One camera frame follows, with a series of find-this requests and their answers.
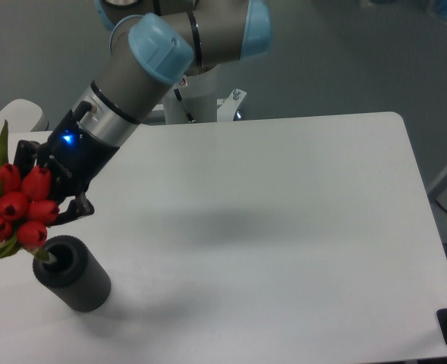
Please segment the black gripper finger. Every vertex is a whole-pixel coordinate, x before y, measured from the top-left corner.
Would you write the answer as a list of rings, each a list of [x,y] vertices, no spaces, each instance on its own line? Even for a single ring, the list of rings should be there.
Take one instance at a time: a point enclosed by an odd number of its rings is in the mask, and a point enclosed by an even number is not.
[[[88,200],[85,192],[77,194],[68,204],[64,212],[58,214],[58,217],[51,223],[51,226],[59,226],[93,215],[95,208]]]
[[[25,178],[33,169],[40,143],[32,140],[20,140],[14,155],[13,166],[15,166],[21,178]]]

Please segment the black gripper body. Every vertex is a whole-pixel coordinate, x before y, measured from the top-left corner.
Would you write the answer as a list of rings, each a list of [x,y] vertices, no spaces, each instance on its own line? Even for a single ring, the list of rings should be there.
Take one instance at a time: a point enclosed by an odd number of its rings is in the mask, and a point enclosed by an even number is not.
[[[37,150],[36,164],[51,174],[49,198],[60,201],[87,191],[92,179],[119,150],[82,129],[87,108],[69,111]]]

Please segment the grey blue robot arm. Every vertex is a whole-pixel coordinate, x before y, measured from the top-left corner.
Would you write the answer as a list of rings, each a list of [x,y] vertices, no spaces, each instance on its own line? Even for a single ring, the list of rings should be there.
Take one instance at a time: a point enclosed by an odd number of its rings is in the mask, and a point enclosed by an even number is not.
[[[91,180],[185,74],[263,55],[272,42],[262,1],[97,1],[111,60],[44,143],[22,140],[15,165],[51,173],[66,224],[92,215]]]

